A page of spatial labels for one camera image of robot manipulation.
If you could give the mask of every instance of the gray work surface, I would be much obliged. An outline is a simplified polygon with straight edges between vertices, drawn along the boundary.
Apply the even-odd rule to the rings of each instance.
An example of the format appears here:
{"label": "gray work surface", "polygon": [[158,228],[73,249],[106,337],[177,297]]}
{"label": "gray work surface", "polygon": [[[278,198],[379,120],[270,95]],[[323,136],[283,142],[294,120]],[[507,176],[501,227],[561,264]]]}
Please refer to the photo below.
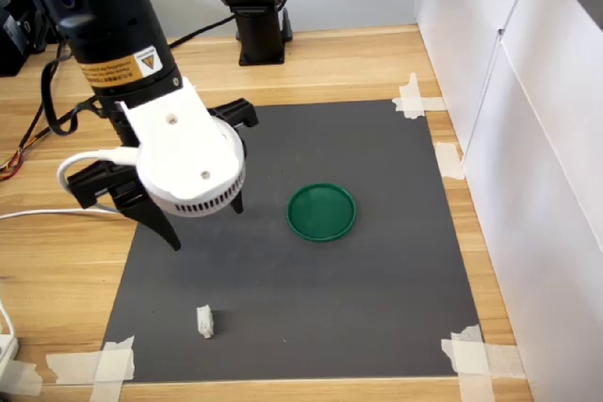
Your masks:
{"label": "gray work surface", "polygon": [[[106,330],[134,340],[135,381],[453,376],[441,339],[478,323],[425,118],[391,101],[258,107],[245,212],[138,226]],[[303,185],[344,186],[345,237],[295,235]],[[197,330],[209,304],[216,335]]]}

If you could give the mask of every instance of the masking tape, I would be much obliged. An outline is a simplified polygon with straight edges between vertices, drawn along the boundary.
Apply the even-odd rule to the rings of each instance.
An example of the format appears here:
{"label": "masking tape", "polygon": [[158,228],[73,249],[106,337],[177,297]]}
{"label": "masking tape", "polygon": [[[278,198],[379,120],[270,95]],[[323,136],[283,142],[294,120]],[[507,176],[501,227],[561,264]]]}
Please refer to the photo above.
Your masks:
{"label": "masking tape", "polygon": [[134,378],[134,336],[120,343],[106,343],[102,351],[58,353],[46,356],[57,374],[57,385],[93,383],[90,402],[117,402],[124,380]]}
{"label": "masking tape", "polygon": [[134,378],[134,354],[132,344],[134,336],[121,343],[106,343],[102,351],[83,353],[57,353],[46,355],[48,367],[57,374],[57,385],[86,385],[107,378],[104,367],[108,363],[121,363],[127,360],[125,372],[119,377],[121,380]]}
{"label": "masking tape", "polygon": [[0,378],[0,393],[40,395],[41,383],[41,377],[36,372],[36,364],[10,360]]}
{"label": "masking tape", "polygon": [[436,143],[435,158],[443,177],[464,179],[463,165],[454,143]]}
{"label": "masking tape", "polygon": [[197,330],[205,339],[214,335],[214,316],[209,305],[197,308]]}
{"label": "masking tape", "polygon": [[479,326],[451,333],[442,340],[442,350],[459,375],[464,402],[494,402],[492,378],[526,377],[517,347],[485,344]]}
{"label": "masking tape", "polygon": [[126,377],[134,377],[134,336],[120,343],[106,343],[94,376],[90,402],[117,402]]}
{"label": "masking tape", "polygon": [[424,117],[425,111],[446,111],[442,98],[422,98],[418,87],[416,73],[412,73],[407,85],[399,88],[399,98],[392,99],[397,112],[403,112],[404,117],[416,120]]}

